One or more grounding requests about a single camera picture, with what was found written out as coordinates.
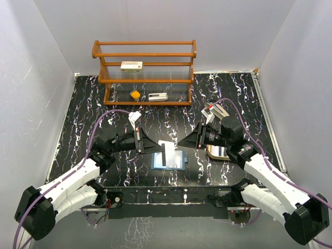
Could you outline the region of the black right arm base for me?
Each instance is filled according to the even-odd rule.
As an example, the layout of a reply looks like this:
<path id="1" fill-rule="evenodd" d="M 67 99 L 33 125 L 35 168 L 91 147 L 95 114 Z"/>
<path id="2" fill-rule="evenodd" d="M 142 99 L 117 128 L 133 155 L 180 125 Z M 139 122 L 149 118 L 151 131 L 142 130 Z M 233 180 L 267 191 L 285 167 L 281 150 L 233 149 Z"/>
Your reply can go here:
<path id="1" fill-rule="evenodd" d="M 231 224 L 240 227 L 253 224 L 262 214 L 262 210 L 259 210 L 257 215 L 252 218 L 251 209 L 253 206 L 245 202 L 236 191 L 215 191 L 213 195 L 207 196 L 207 201 L 217 208 L 226 208 Z"/>

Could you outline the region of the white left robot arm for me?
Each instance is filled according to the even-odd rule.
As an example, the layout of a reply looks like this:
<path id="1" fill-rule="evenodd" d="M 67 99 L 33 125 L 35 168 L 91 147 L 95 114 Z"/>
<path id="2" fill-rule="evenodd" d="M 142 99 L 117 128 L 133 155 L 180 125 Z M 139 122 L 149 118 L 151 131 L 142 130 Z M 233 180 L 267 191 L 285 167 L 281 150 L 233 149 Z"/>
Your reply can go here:
<path id="1" fill-rule="evenodd" d="M 71 212 L 89 205 L 103 206 L 107 194 L 96 178 L 116 162 L 115 153 L 132 150 L 138 154 L 163 153 L 165 145 L 151 140 L 140 127 L 124 135 L 115 129 L 100 132 L 87 158 L 53 182 L 39 188 L 30 186 L 23 192 L 15 213 L 18 229 L 38 241 Z"/>

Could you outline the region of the white printed credit card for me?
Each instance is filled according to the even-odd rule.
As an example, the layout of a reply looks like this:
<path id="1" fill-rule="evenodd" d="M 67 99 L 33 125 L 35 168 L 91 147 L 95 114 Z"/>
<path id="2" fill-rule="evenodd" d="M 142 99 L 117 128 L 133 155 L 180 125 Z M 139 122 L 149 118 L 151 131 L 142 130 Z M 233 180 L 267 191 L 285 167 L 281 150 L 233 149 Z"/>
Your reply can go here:
<path id="1" fill-rule="evenodd" d="M 183 157 L 183 151 L 182 150 L 176 150 L 175 151 L 175 159 L 174 159 L 174 166 L 173 168 L 182 170 L 184 166 L 184 157 Z"/>

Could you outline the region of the blue leather card holder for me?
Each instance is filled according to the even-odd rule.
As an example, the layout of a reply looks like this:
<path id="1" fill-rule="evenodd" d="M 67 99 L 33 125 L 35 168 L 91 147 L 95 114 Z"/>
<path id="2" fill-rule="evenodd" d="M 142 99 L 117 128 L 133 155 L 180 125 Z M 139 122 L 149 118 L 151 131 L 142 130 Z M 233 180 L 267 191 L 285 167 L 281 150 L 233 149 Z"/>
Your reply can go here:
<path id="1" fill-rule="evenodd" d="M 174 152 L 174 165 L 167 164 L 163 159 L 165 159 L 165 152 L 153 153 L 151 156 L 151 169 L 184 171 L 185 164 L 188 162 L 188 158 L 185 157 L 182 150 L 176 150 Z"/>

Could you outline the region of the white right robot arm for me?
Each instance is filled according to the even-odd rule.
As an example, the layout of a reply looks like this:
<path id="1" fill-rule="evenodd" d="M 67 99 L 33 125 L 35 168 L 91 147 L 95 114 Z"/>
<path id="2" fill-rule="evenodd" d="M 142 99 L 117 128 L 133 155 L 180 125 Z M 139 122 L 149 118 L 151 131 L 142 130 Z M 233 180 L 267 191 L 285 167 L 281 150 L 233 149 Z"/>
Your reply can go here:
<path id="1" fill-rule="evenodd" d="M 321 194 L 309 193 L 296 186 L 274 167 L 263 149 L 252 139 L 237 118 L 222 119 L 221 129 L 198 123 L 195 129 L 179 141 L 182 147 L 204 149 L 221 146 L 232 163 L 258 179 L 267 191 L 248 179 L 231 188 L 232 202 L 238 206 L 251 204 L 279 221 L 298 244 L 307 245 L 329 226 L 329 208 Z"/>

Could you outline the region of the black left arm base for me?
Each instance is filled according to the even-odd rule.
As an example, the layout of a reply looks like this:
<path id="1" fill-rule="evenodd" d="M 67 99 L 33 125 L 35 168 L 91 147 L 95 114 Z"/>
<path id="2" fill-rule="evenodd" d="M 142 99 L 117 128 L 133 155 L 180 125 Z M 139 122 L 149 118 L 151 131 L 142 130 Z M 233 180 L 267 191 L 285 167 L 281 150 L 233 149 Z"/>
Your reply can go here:
<path id="1" fill-rule="evenodd" d="M 111 211 L 120 210 L 123 206 L 123 193 L 119 191 L 106 191 L 98 195 L 94 204 L 84 209 L 87 221 L 97 226 L 111 217 Z"/>

